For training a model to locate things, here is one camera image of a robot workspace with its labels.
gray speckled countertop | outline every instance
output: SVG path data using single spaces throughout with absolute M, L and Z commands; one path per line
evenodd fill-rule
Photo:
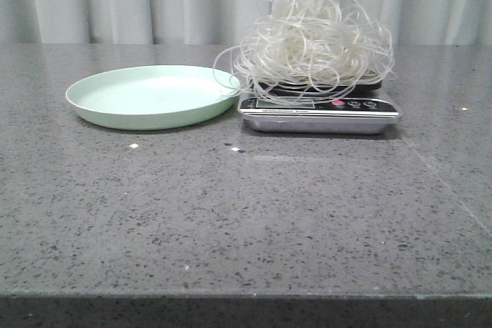
M 373 137 L 261 134 L 233 108 L 116 131 L 65 101 L 101 71 L 222 49 L 0 47 L 0 296 L 490 302 L 491 47 L 397 48 L 384 90 L 404 119 Z

quartz countertop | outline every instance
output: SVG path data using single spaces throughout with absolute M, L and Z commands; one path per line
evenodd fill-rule
M 404 117 L 375 136 L 259 133 L 234 108 L 118 131 L 65 100 L 89 75 L 223 49 L 2 45 L 0 296 L 490 307 L 492 47 L 397 47 L 383 89 Z

scale button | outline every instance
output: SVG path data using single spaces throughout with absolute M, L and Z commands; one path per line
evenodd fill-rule
M 353 108 L 360 108 L 361 107 L 361 102 L 357 101 L 357 100 L 349 100 L 347 102 L 347 104 L 349 104 Z
M 370 109 L 376 109 L 377 108 L 377 102 L 376 101 L 368 100 L 362 104 L 364 104 L 366 107 L 368 107 Z

table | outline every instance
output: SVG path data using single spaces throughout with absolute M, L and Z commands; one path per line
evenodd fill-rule
M 2 45 L 0 326 L 490 327 L 492 47 L 397 47 L 404 118 L 376 136 L 233 108 L 117 131 L 65 100 L 224 48 Z

stainless steel scale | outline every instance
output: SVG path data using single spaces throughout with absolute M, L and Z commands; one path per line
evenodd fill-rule
M 397 105 L 382 91 L 381 82 L 357 86 L 345 98 L 317 103 L 306 94 L 300 104 L 272 104 L 251 94 L 240 97 L 238 111 L 246 124 L 265 132 L 380 134 L 401 119 Z M 285 91 L 278 97 L 294 100 Z

